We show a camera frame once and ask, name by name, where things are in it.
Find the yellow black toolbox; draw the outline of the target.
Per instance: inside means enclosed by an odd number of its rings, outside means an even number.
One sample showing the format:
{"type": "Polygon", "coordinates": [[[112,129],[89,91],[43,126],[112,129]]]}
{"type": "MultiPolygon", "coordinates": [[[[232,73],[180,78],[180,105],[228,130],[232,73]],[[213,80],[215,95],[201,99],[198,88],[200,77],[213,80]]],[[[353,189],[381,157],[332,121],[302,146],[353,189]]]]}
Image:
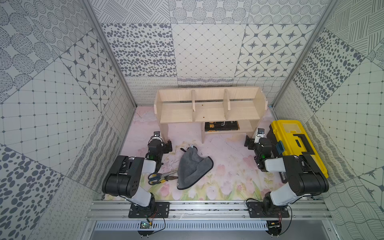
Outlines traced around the yellow black toolbox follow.
{"type": "Polygon", "coordinates": [[[270,159],[282,158],[283,156],[310,155],[318,166],[316,170],[322,172],[325,180],[329,178],[328,170],[301,122],[278,120],[273,121],[269,128],[267,139],[271,141],[272,145],[270,159]]]}

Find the grey microfibre cloth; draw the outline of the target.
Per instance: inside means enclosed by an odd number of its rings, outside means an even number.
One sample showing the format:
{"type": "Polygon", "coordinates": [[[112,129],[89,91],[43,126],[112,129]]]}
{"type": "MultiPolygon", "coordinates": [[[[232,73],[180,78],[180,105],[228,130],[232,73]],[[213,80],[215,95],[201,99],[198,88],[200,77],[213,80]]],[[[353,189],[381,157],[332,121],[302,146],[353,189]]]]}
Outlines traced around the grey microfibre cloth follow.
{"type": "Polygon", "coordinates": [[[187,150],[182,149],[182,151],[184,154],[178,167],[178,190],[192,187],[214,167],[212,158],[201,157],[195,146],[189,147],[187,150]]]}

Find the aluminium mounting rail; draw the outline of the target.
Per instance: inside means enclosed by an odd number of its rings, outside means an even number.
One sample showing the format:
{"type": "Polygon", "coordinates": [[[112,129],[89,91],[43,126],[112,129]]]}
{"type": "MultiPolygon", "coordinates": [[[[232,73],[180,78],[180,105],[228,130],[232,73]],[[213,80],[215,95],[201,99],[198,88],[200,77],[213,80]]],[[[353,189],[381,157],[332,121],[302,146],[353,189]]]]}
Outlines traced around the aluminium mounting rail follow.
{"type": "MultiPolygon", "coordinates": [[[[94,201],[86,220],[133,220],[131,204],[126,201],[94,201]]],[[[242,220],[250,218],[245,201],[170,201],[166,220],[242,220]]],[[[323,201],[300,200],[288,208],[285,220],[331,220],[323,201]]]]}

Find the blue handled scissors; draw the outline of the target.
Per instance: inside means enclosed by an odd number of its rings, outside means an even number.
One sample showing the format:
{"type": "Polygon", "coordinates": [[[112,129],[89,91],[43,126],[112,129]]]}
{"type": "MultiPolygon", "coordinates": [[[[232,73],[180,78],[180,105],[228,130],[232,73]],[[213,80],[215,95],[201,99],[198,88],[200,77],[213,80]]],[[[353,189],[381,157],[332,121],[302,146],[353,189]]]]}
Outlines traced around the blue handled scissors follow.
{"type": "Polygon", "coordinates": [[[153,173],[153,174],[148,176],[148,184],[151,186],[154,186],[154,185],[168,182],[171,180],[177,180],[179,177],[175,176],[176,173],[177,173],[177,171],[171,171],[171,172],[163,173],[163,174],[153,173]]]}

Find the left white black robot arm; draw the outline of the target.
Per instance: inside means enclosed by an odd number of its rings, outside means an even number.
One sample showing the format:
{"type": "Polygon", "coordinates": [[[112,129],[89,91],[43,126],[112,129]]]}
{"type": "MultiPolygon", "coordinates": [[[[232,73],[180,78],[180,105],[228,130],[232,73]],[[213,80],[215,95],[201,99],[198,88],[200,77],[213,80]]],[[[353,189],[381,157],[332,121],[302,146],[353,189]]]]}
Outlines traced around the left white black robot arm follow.
{"type": "Polygon", "coordinates": [[[162,167],[164,154],[173,151],[170,140],[164,142],[160,137],[149,140],[149,151],[144,158],[117,156],[103,183],[106,195],[122,197],[141,208],[151,208],[154,197],[140,186],[143,174],[156,174],[162,167]]]}

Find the light wooden bookshelf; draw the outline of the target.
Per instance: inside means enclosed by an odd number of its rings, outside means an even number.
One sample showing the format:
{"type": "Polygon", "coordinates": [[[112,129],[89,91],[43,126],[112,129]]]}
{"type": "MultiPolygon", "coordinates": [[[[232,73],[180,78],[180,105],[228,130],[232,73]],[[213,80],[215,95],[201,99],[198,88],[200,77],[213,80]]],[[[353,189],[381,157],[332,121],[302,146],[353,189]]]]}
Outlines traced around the light wooden bookshelf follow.
{"type": "Polygon", "coordinates": [[[161,89],[157,91],[154,111],[163,140],[169,124],[199,123],[205,137],[208,122],[239,124],[237,133],[252,138],[268,109],[268,100],[259,87],[215,87],[161,89]]]}

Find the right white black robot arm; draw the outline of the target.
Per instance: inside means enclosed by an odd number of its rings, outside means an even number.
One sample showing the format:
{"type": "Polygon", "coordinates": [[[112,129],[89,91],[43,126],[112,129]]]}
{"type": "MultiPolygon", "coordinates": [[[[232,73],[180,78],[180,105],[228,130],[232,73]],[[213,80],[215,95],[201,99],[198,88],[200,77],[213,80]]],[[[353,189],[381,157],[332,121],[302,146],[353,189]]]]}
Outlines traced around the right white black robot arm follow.
{"type": "Polygon", "coordinates": [[[284,209],[302,197],[317,196],[329,190],[329,182],[319,166],[309,154],[290,155],[273,158],[273,144],[267,138],[257,143],[246,137],[245,147],[255,152],[255,162],[259,170],[285,174],[286,183],[277,190],[268,192],[263,199],[265,213],[284,209]]]}

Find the pink floral table mat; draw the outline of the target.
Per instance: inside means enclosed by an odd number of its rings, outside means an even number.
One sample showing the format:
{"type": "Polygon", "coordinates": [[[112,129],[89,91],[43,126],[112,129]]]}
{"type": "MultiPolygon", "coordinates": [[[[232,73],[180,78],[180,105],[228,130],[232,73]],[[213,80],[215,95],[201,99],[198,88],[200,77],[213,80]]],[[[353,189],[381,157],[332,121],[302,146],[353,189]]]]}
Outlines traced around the pink floral table mat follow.
{"type": "Polygon", "coordinates": [[[169,125],[172,151],[164,154],[160,174],[152,183],[142,173],[140,186],[157,200],[262,200],[283,186],[277,173],[262,172],[255,153],[245,147],[245,133],[202,135],[201,123],[169,125]]]}

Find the black book on lower shelf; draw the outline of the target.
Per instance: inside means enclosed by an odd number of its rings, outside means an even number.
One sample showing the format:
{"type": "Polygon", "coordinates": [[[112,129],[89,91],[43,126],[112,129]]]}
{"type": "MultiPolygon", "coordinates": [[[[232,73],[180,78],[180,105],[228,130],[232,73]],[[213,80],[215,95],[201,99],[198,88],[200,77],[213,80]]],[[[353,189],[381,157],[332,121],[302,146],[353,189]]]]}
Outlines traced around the black book on lower shelf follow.
{"type": "Polygon", "coordinates": [[[239,129],[240,127],[237,121],[205,122],[206,132],[237,131],[239,129]]]}

